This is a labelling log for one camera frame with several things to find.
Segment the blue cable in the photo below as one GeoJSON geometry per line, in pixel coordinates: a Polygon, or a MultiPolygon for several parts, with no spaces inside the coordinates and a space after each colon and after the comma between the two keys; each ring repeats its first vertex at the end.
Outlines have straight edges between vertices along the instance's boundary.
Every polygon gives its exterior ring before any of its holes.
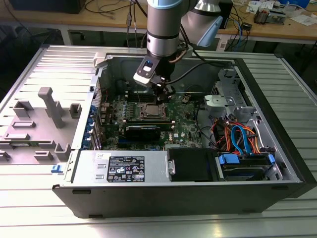
{"type": "Polygon", "coordinates": [[[247,139],[247,134],[246,134],[246,131],[243,129],[242,126],[240,125],[235,125],[232,129],[231,129],[231,141],[232,141],[232,144],[234,147],[236,147],[236,149],[240,152],[240,155],[243,155],[243,151],[241,150],[241,148],[237,145],[235,139],[234,139],[234,131],[236,129],[240,129],[241,132],[242,132],[242,137],[243,137],[243,143],[244,143],[244,148],[246,149],[246,153],[247,154],[252,154],[251,152],[251,148],[248,144],[248,139],[247,139]]]}
{"type": "Polygon", "coordinates": [[[239,26],[239,33],[240,33],[238,43],[236,44],[235,48],[233,49],[233,51],[235,52],[235,51],[237,50],[238,46],[240,45],[240,42],[241,42],[242,30],[241,30],[241,26],[240,26],[239,22],[236,21],[236,20],[234,20],[234,19],[233,19],[233,21],[238,24],[238,26],[239,26]]]}

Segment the aluminum extrusion table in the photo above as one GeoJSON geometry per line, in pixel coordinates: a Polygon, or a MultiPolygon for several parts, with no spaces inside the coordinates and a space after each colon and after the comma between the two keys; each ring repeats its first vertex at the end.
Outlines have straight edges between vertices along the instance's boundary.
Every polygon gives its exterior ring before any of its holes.
{"type": "MultiPolygon", "coordinates": [[[[36,95],[52,87],[62,106],[83,103],[95,74],[93,58],[104,47],[41,48],[0,104],[0,135],[17,99],[44,107],[36,95]]],[[[284,59],[268,54],[201,52],[241,57],[317,179],[317,97],[284,59]]],[[[52,165],[0,166],[1,237],[316,237],[317,189],[286,199],[261,214],[79,219],[52,192],[52,165]]]]}

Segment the white label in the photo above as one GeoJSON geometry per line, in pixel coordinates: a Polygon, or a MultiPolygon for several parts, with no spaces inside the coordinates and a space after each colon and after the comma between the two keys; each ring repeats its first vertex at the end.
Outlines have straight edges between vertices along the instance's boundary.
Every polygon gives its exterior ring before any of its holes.
{"type": "Polygon", "coordinates": [[[111,153],[96,153],[95,160],[107,160],[111,153]]]}

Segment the table leg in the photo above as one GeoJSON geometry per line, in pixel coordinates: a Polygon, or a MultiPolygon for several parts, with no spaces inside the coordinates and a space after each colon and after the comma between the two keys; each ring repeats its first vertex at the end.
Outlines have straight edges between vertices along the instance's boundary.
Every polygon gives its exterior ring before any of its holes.
{"type": "Polygon", "coordinates": [[[73,41],[71,39],[70,31],[68,31],[68,28],[66,26],[63,26],[59,28],[59,30],[61,32],[61,36],[63,37],[64,44],[66,46],[72,46],[73,41]]]}
{"type": "Polygon", "coordinates": [[[228,40],[230,39],[231,35],[221,34],[216,51],[224,51],[226,49],[228,40]]]}

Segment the motherboard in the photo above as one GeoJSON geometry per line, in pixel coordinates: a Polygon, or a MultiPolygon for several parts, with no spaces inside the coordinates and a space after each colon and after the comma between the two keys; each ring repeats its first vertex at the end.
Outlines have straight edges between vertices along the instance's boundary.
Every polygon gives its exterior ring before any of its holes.
{"type": "Polygon", "coordinates": [[[202,147],[195,101],[175,94],[156,105],[145,95],[118,95],[103,103],[104,150],[166,150],[202,147]]]}

